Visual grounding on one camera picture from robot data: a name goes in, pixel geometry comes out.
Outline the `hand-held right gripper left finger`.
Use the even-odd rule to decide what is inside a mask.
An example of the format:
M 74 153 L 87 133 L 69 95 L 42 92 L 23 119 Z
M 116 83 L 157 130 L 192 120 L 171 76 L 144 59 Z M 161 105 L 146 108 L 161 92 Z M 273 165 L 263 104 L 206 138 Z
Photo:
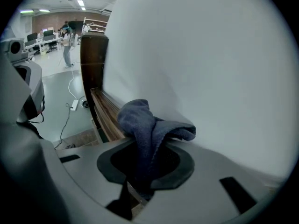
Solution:
M 63 166 L 89 197 L 106 207 L 121 197 L 126 180 L 125 174 L 111 162 L 112 156 L 134 141 L 132 138 L 124 138 L 102 145 L 60 149 L 57 154 L 61 159 L 78 156 L 74 160 L 63 162 Z

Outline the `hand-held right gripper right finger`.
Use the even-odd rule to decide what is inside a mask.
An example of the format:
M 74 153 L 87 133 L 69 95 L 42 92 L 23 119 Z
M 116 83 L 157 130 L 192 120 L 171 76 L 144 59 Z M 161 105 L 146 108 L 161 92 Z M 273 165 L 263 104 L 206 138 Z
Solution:
M 269 195 L 271 188 L 278 188 L 285 181 L 191 143 L 177 140 L 168 143 L 193 158 L 194 172 L 176 189 L 155 191 L 134 218 L 137 224 L 220 224 L 239 216 L 220 179 L 235 178 L 258 202 Z

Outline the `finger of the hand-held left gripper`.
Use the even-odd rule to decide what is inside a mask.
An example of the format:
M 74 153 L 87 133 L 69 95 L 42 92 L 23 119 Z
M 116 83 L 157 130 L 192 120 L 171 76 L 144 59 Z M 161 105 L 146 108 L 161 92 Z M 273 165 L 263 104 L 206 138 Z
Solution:
M 30 121 L 42 114 L 45 109 L 42 68 L 33 61 L 16 63 L 14 67 L 31 90 L 17 121 Z

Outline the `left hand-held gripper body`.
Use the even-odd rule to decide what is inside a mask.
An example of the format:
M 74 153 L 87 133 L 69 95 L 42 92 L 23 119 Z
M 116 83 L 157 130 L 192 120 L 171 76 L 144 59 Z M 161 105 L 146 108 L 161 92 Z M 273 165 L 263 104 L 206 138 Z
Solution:
M 12 38 L 0 42 L 0 59 L 11 64 L 30 63 L 28 51 L 24 50 L 22 39 Z

